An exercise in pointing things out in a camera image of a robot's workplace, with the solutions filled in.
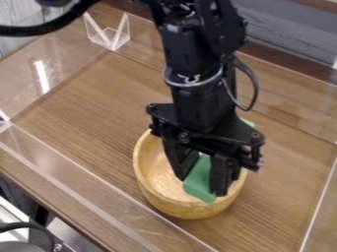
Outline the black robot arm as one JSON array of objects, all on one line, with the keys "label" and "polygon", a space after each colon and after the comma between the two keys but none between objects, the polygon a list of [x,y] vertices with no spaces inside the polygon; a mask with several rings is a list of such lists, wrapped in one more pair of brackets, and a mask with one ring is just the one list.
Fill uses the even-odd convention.
[{"label": "black robot arm", "polygon": [[240,170],[261,166],[263,134],[237,116],[252,108],[236,98],[235,72],[259,83],[236,56],[247,22],[229,0],[141,0],[160,35],[164,83],[172,101],[150,103],[150,134],[161,139],[175,176],[192,173],[199,155],[209,156],[209,192],[227,194]]}]

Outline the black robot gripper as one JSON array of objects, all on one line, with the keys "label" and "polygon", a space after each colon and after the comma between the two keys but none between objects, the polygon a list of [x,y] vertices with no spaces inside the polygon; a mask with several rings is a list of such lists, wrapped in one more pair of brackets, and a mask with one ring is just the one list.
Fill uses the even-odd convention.
[{"label": "black robot gripper", "polygon": [[263,134],[240,121],[235,90],[235,70],[219,66],[193,83],[164,70],[171,90],[169,103],[150,103],[150,134],[161,139],[164,154],[175,176],[184,180],[199,153],[209,156],[209,191],[227,195],[240,168],[260,167]]}]

